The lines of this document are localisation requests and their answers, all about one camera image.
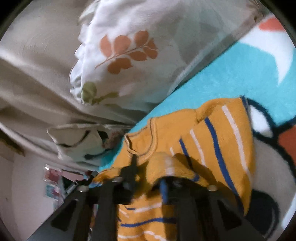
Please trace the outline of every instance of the blanket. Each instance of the blanket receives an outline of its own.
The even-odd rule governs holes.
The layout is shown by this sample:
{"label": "blanket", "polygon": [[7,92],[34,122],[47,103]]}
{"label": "blanket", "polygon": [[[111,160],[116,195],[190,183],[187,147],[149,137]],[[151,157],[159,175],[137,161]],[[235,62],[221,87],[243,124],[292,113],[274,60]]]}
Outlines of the blanket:
{"label": "blanket", "polygon": [[[253,183],[246,218],[267,240],[276,241],[296,210],[295,76],[295,47],[270,15],[131,132],[140,130],[151,117],[198,108],[214,98],[246,96],[255,138],[255,175],[260,176]],[[111,163],[107,160],[100,170]]]}

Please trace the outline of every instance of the wrinkled cloth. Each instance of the wrinkled cloth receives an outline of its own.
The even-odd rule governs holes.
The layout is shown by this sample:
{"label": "wrinkled cloth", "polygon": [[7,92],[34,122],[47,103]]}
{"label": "wrinkled cloth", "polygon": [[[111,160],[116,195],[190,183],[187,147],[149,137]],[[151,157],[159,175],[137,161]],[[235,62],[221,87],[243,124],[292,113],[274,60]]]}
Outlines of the wrinkled cloth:
{"label": "wrinkled cloth", "polygon": [[130,132],[139,131],[152,117],[196,109],[215,98],[246,96],[256,154],[246,219],[266,240],[276,241],[296,210],[295,76],[296,49],[280,22],[270,15]]}
{"label": "wrinkled cloth", "polygon": [[174,208],[163,205],[153,187],[162,177],[186,178],[208,187],[215,185],[238,210],[249,209],[255,153],[244,97],[214,99],[198,109],[184,109],[152,118],[136,133],[125,135],[112,167],[94,182],[120,174],[137,155],[138,184],[130,205],[118,205],[118,239],[175,240]]}
{"label": "wrinkled cloth", "polygon": [[95,1],[80,19],[71,93],[86,105],[149,112],[245,34],[261,10],[249,0]]}

